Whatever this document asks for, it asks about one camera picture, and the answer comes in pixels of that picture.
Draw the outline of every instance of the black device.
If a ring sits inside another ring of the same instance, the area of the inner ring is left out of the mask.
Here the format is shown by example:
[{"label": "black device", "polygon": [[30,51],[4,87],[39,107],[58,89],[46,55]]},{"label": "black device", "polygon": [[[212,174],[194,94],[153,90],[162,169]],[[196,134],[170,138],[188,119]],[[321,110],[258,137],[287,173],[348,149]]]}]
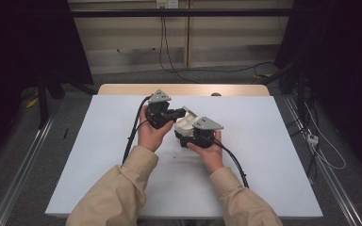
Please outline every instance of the black device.
[{"label": "black device", "polygon": [[145,116],[155,129],[160,129],[169,121],[176,122],[178,118],[185,117],[187,112],[183,108],[168,109],[170,105],[168,101],[171,99],[166,93],[158,89],[148,101],[149,105]]},{"label": "black device", "polygon": [[175,136],[179,138],[181,147],[187,147],[187,143],[193,143],[201,148],[210,147],[215,139],[214,130],[223,129],[223,127],[208,117],[202,117],[192,125],[190,128],[183,128],[182,126],[189,125],[176,125]]}]

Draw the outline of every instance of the white table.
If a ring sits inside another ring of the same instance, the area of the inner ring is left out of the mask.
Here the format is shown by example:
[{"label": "white table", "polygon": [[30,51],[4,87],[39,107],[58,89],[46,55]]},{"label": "white table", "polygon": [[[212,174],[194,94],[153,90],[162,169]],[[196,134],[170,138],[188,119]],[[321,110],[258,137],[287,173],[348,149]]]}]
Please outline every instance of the white table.
[{"label": "white table", "polygon": [[[171,93],[162,85],[157,85],[151,92],[156,89]],[[45,212],[47,215],[67,217],[107,170],[122,163],[123,150],[143,97],[93,97]],[[200,117],[207,116],[224,126],[222,143],[238,158],[250,188],[265,199],[279,217],[322,216],[272,97],[172,98],[171,109],[186,105]],[[181,148],[173,131],[165,136],[156,153],[159,162],[145,190],[148,200],[141,218],[222,217],[222,207],[196,153]],[[226,153],[223,159],[239,177],[235,164]]]}]

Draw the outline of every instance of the dark background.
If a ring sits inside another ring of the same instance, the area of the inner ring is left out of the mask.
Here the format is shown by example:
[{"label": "dark background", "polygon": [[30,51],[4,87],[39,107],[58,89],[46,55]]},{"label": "dark background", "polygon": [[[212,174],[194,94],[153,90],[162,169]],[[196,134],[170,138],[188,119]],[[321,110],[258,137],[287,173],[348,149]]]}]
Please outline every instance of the dark background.
[{"label": "dark background", "polygon": [[0,140],[6,135],[22,99],[44,74],[51,84],[63,82],[51,72],[92,84],[91,72],[73,18],[26,14],[33,10],[68,11],[66,0],[0,1]]},{"label": "dark background", "polygon": [[[362,1],[296,0],[294,7],[318,8],[322,14],[289,19],[275,64],[287,65],[311,36],[298,70],[362,161]],[[53,83],[63,80],[52,71],[77,83],[92,83],[73,18],[24,14],[39,9],[69,10],[69,6],[66,0],[0,1],[0,140],[21,102],[22,90],[36,87],[40,74],[47,74]],[[319,20],[320,29],[313,33]],[[286,76],[296,82],[296,74]]]}]

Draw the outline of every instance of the gray floor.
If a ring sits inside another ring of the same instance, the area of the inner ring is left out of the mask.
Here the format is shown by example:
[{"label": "gray floor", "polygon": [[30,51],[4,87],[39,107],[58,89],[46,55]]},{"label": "gray floor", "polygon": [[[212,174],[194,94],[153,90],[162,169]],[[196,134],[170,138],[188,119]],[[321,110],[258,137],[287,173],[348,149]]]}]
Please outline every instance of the gray floor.
[{"label": "gray floor", "polygon": [[[244,67],[246,66],[216,67],[216,70],[235,70]],[[275,71],[276,69],[271,65],[259,66],[256,69],[257,73],[273,73]],[[182,72],[180,74],[188,79],[210,84],[250,84],[254,81],[253,70],[238,73]],[[163,71],[101,74],[95,75],[93,78],[95,88],[105,83],[188,83],[174,73]],[[27,177],[22,192],[13,206],[7,225],[64,225],[65,220],[46,216],[44,211],[55,190],[55,182],[64,168],[91,101],[90,96],[79,92],[77,89],[70,86],[65,86],[65,89],[67,92],[63,100],[50,100],[50,105],[59,105],[58,113],[36,158],[32,171]],[[288,124],[294,121],[276,82],[269,85],[269,91],[280,109],[284,122]],[[20,106],[13,126],[10,128],[8,136],[0,149],[0,201],[8,190],[37,133],[39,125],[38,106],[25,108],[25,105],[26,101]],[[320,102],[316,103],[316,108],[319,111],[321,131],[337,146],[346,159],[347,168],[335,170],[335,172],[362,218],[362,164],[355,158],[346,140],[338,136],[332,120],[329,119],[326,110],[321,108]],[[298,128],[293,124],[288,130],[293,133]],[[304,168],[307,168],[310,153],[303,137],[298,135],[291,139]],[[339,157],[335,155],[332,148],[325,143],[321,143],[321,148],[331,163],[341,164]],[[284,224],[350,225],[320,171],[318,171],[316,183],[312,187],[319,200],[324,217],[302,220],[283,219]],[[175,225],[170,221],[164,221],[164,223]],[[185,223],[194,225],[193,221],[186,221]]]},{"label": "gray floor", "polygon": [[[191,49],[191,68],[231,65],[255,65],[259,62],[273,61],[279,45],[217,46],[195,47]],[[120,49],[87,51],[86,56],[93,75],[106,73],[129,73],[161,70],[158,59],[161,52],[162,63],[171,68],[167,49]],[[186,66],[184,48],[169,48],[175,68]]]}]

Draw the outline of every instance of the beige jacket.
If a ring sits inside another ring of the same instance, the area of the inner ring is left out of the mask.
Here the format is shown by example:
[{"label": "beige jacket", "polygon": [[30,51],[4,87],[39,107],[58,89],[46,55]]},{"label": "beige jacket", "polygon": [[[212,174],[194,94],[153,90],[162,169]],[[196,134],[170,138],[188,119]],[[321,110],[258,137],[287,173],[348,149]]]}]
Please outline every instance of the beige jacket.
[{"label": "beige jacket", "polygon": [[[157,161],[157,155],[135,146],[121,167],[110,169],[81,199],[66,225],[137,225]],[[216,170],[209,180],[222,202],[226,225],[282,225],[272,208],[242,186],[229,168]]]}]

